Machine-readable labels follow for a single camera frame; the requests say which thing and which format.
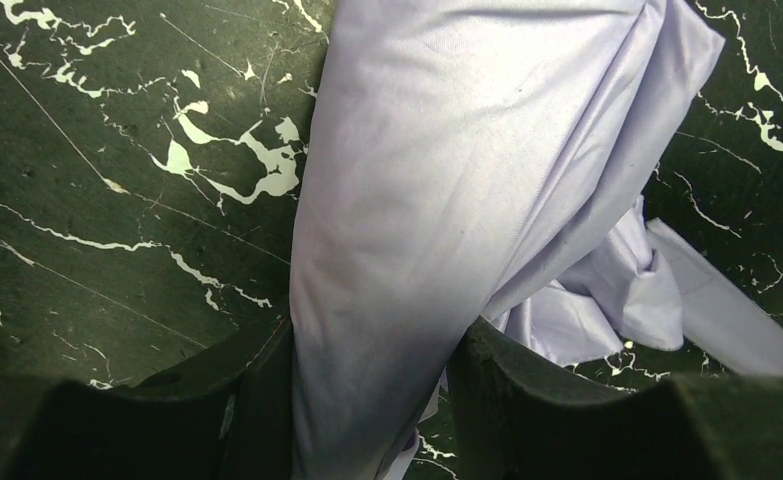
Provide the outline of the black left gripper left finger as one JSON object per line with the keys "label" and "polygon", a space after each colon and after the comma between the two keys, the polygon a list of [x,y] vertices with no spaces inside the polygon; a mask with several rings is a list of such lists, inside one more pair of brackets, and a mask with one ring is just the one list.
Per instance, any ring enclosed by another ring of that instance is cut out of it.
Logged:
{"label": "black left gripper left finger", "polygon": [[6,479],[287,479],[293,334],[236,334],[136,387],[21,383]]}

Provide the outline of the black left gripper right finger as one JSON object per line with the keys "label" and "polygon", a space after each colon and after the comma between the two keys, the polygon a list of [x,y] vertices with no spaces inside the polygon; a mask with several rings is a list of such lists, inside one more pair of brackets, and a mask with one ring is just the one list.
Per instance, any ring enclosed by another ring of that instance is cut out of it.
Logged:
{"label": "black left gripper right finger", "polygon": [[463,479],[783,479],[783,377],[673,376],[622,392],[484,320],[447,375]]}

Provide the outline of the lavender folding umbrella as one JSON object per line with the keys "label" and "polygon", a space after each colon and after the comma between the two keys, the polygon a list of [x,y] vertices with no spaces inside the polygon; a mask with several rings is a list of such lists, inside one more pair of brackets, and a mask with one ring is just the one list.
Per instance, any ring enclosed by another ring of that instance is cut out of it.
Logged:
{"label": "lavender folding umbrella", "polygon": [[398,479],[470,325],[559,365],[685,340],[783,376],[642,189],[725,45],[684,1],[341,1],[294,225],[296,479]]}

